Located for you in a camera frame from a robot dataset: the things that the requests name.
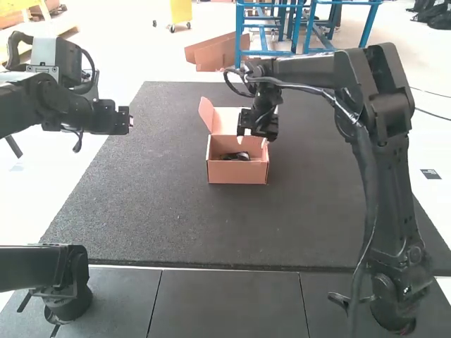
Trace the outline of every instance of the open cardboard box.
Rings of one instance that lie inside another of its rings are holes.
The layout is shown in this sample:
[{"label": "open cardboard box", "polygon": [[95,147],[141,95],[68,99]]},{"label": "open cardboard box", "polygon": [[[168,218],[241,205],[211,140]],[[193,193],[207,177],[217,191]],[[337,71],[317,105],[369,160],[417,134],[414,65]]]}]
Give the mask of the open cardboard box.
[{"label": "open cardboard box", "polygon": [[[231,32],[185,47],[186,61],[195,64],[198,72],[216,72],[234,65],[235,35],[235,32]],[[249,33],[241,35],[241,49],[247,51],[250,45]]]},{"label": "open cardboard box", "polygon": [[[237,138],[241,108],[215,108],[205,97],[199,104],[199,115],[210,131],[206,146],[206,171],[209,183],[266,184],[268,178],[268,142],[261,137]],[[222,161],[229,153],[246,151],[250,161]]]}]

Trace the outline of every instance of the black bag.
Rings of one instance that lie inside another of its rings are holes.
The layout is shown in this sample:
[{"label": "black bag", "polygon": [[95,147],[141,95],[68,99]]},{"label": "black bag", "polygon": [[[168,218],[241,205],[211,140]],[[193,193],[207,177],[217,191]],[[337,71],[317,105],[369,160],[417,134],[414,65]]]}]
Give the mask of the black bag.
[{"label": "black bag", "polygon": [[406,11],[419,13],[434,6],[435,0],[415,0],[413,8],[408,8]]},{"label": "black bag", "polygon": [[418,21],[419,23],[427,23],[430,19],[436,17],[437,15],[443,14],[448,10],[448,4],[443,3],[440,5],[435,5],[430,9],[426,9],[416,14],[412,21]]},{"label": "black bag", "polygon": [[446,11],[430,19],[428,26],[434,30],[451,30],[451,11]]}]

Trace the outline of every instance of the wheeled cart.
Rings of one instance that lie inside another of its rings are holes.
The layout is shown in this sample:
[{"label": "wheeled cart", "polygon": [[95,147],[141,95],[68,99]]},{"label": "wheeled cart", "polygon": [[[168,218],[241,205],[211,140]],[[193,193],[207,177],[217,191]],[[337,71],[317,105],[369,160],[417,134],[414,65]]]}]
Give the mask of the wheeled cart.
[{"label": "wheeled cart", "polygon": [[175,32],[175,26],[180,23],[186,23],[186,27],[191,29],[191,0],[160,0],[158,12],[159,17],[152,23],[154,27],[159,25],[158,21],[169,27],[171,33]]}]

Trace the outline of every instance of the label sticker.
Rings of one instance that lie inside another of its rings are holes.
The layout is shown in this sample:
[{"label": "label sticker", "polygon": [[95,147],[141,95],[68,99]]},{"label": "label sticker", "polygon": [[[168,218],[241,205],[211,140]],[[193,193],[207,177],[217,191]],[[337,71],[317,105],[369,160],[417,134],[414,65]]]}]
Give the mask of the label sticker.
[{"label": "label sticker", "polygon": [[421,172],[428,180],[441,180],[442,179],[434,169],[421,169]]}]

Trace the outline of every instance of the black hose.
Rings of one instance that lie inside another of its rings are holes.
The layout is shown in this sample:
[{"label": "black hose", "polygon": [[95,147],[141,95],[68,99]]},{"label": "black hose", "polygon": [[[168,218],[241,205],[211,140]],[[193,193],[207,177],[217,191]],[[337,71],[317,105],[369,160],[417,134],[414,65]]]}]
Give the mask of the black hose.
[{"label": "black hose", "polygon": [[82,54],[84,56],[86,56],[87,60],[89,61],[89,65],[91,66],[92,74],[91,74],[91,79],[88,83],[83,83],[72,89],[72,92],[79,94],[79,95],[89,93],[89,91],[93,88],[94,83],[96,82],[96,78],[95,78],[96,77],[96,67],[94,64],[94,60],[92,60],[92,57],[85,49],[82,49]]},{"label": "black hose", "polygon": [[360,123],[354,124],[356,127],[357,146],[361,159],[362,180],[365,187],[366,199],[366,219],[364,229],[364,242],[360,250],[360,259],[352,275],[351,300],[348,310],[348,330],[349,338],[357,336],[358,306],[362,281],[365,274],[365,267],[368,261],[368,254],[376,231],[378,213],[378,176],[376,159],[373,155],[371,140],[368,130]]}]

